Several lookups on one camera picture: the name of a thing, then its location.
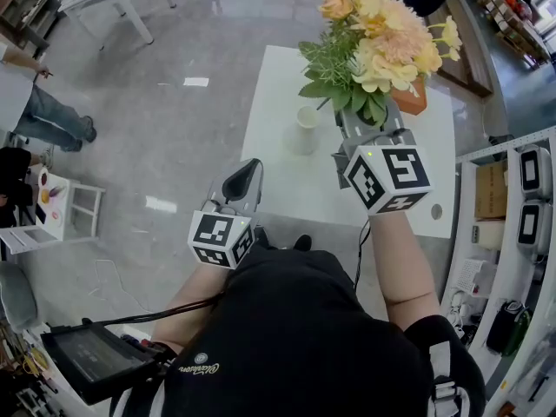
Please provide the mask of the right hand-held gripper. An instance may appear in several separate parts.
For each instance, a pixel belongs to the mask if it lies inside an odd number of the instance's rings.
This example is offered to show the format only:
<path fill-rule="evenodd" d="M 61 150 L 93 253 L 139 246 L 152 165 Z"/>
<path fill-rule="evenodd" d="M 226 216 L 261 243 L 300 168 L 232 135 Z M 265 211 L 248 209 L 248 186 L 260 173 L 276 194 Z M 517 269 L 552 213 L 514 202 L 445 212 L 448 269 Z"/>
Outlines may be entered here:
<path fill-rule="evenodd" d="M 344 137 L 333 154 L 341 189 L 351 188 L 370 215 L 411 209 L 434 190 L 429 162 L 404 122 L 396 102 L 386 102 L 382 131 L 350 109 L 337 112 Z"/>

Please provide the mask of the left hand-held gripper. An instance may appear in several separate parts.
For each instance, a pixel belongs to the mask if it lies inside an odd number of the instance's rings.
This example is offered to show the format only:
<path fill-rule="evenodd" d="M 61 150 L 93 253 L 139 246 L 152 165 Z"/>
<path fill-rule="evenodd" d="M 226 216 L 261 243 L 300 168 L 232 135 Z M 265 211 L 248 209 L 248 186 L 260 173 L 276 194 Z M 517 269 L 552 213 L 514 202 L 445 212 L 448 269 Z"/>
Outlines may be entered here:
<path fill-rule="evenodd" d="M 238 268 L 255 243 L 262 183 L 263 164 L 257 158 L 228 166 L 213 180 L 189 229 L 188 245 L 198 262 Z"/>

